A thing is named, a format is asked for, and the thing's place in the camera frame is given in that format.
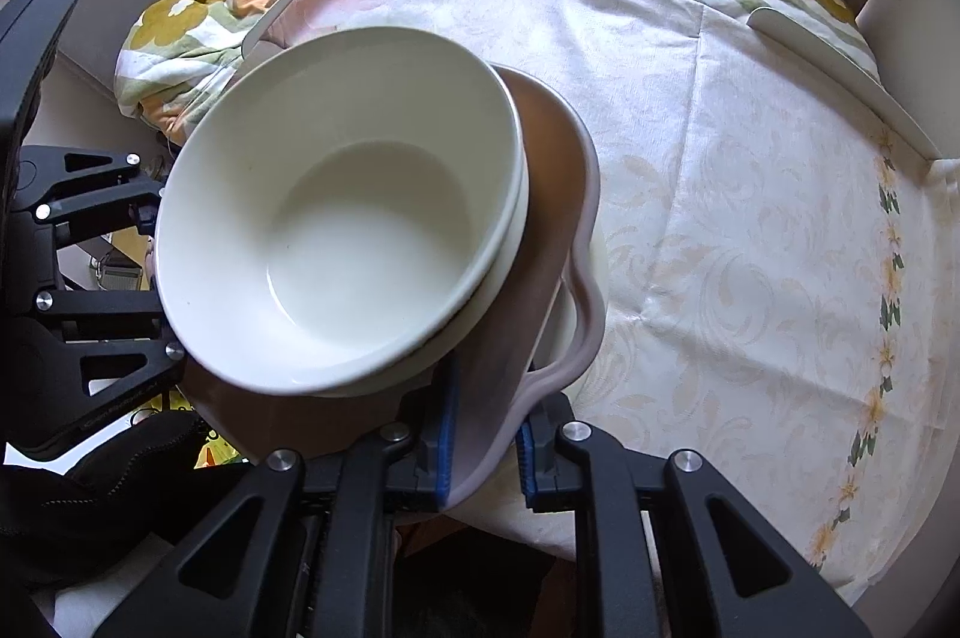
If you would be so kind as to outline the yellow snack bag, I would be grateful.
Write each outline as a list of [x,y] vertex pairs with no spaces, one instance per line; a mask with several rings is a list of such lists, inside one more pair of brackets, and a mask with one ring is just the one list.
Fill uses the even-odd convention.
[[195,453],[197,453],[194,462],[195,469],[217,468],[218,466],[228,466],[228,464],[242,464],[242,462],[247,461],[247,457],[241,454],[235,445],[231,445],[221,433],[213,430],[208,423],[203,422],[199,414],[195,412],[195,407],[190,404],[189,399],[178,388],[164,391],[164,393],[146,401],[145,404],[142,404],[130,414],[128,423],[135,427],[135,425],[145,422],[148,418],[167,414],[194,415],[194,443]]

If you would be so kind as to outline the cream floral tablecloth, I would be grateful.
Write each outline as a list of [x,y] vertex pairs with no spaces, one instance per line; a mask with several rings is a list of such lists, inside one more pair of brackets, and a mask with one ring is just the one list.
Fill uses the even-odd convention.
[[265,35],[366,25],[521,69],[586,123],[608,313],[576,412],[706,454],[844,594],[885,573],[958,441],[957,165],[692,0],[294,0]]

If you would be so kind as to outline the white ribbed bowl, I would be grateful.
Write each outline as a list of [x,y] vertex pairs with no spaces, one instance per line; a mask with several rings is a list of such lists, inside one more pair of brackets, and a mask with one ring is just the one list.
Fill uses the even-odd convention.
[[319,391],[317,395],[324,397],[324,399],[347,399],[347,397],[367,396],[387,390],[387,388],[405,383],[405,381],[425,373],[434,363],[452,351],[455,345],[459,345],[462,340],[466,339],[470,331],[485,316],[488,308],[493,305],[496,295],[500,293],[501,287],[506,282],[506,277],[511,272],[512,263],[519,253],[524,228],[526,228],[527,209],[529,209],[529,168],[527,168],[527,160],[523,160],[519,194],[503,243],[496,251],[490,269],[483,277],[482,282],[478,284],[477,289],[464,303],[464,306],[449,319],[448,323],[444,324],[443,329],[439,329],[438,333],[430,340],[427,340],[425,344],[402,358],[402,360],[398,360],[397,363],[392,363],[381,372],[366,376],[356,383],[347,384],[342,388]]

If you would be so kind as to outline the brown tray with handle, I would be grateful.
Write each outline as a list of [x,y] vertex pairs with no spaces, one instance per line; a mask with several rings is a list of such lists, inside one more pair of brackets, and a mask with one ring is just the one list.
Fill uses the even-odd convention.
[[[605,300],[590,257],[601,199],[592,139],[573,106],[548,85],[511,67],[498,74],[523,122],[529,210],[500,293],[446,354],[459,358],[459,401],[451,491],[438,513],[482,488],[527,414],[578,381],[604,337]],[[430,383],[434,365],[405,383],[347,399],[254,394],[199,365],[189,365],[181,390],[244,456],[260,461],[291,448],[314,459],[392,422],[402,397]]]

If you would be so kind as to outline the cream smooth bowl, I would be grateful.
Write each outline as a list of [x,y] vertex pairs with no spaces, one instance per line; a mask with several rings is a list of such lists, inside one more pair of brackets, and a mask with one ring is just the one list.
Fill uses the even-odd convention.
[[509,256],[524,170],[516,105],[464,46],[402,27],[297,44],[233,85],[174,161],[163,310],[241,390],[394,381]]

